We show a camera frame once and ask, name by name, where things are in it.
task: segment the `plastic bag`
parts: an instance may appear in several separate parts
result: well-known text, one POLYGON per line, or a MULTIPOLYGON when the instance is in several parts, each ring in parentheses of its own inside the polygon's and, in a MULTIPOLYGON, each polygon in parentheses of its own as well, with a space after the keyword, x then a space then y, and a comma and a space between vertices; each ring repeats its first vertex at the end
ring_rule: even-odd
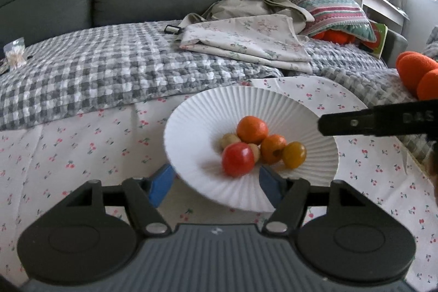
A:
POLYGON ((25 48, 25 39, 23 37, 8 43, 3 47, 11 71, 26 64, 25 48))

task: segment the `white desk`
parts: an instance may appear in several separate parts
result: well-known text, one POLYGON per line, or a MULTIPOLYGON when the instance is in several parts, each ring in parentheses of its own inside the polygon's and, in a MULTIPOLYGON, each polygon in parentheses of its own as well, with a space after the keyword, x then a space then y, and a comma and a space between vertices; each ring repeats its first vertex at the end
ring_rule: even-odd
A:
POLYGON ((401 33, 405 19, 409 18, 387 0, 355 0, 368 17, 375 22, 385 24, 396 33, 401 33))

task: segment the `red cherry tomato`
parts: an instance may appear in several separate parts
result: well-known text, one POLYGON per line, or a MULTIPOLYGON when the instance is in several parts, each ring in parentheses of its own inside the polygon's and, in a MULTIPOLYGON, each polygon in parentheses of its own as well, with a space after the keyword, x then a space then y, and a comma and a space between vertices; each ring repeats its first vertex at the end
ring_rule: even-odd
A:
POLYGON ((254 165, 254 154, 247 143, 230 144, 222 153, 222 168, 227 176, 243 176, 251 171, 254 165))

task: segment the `colorful pillow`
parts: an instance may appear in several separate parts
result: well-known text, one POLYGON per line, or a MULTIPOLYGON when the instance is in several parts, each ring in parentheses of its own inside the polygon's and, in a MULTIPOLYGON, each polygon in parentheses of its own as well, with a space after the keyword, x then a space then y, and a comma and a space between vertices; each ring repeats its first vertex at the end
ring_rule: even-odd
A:
POLYGON ((376 35, 362 8, 354 0, 290 0, 315 18, 301 35, 314 36, 328 29, 341 30, 364 41, 376 41, 376 35))

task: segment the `orange tomato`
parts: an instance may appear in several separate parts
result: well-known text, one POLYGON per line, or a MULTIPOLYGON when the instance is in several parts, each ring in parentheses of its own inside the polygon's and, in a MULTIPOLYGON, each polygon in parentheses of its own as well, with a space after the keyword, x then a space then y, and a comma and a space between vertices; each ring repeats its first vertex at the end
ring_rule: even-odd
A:
POLYGON ((293 141, 290 144, 287 144, 283 149, 281 158, 283 159, 284 165, 288 169, 293 170, 303 164, 306 160, 306 156, 306 147, 298 141, 293 141))
POLYGON ((274 164, 281 160, 281 153, 287 142, 284 137, 278 134, 269 135, 261 142, 261 157, 267 164, 274 164))
POLYGON ((263 120, 249 115, 240 120, 236 133, 244 143, 259 145, 268 136, 268 126, 263 120))

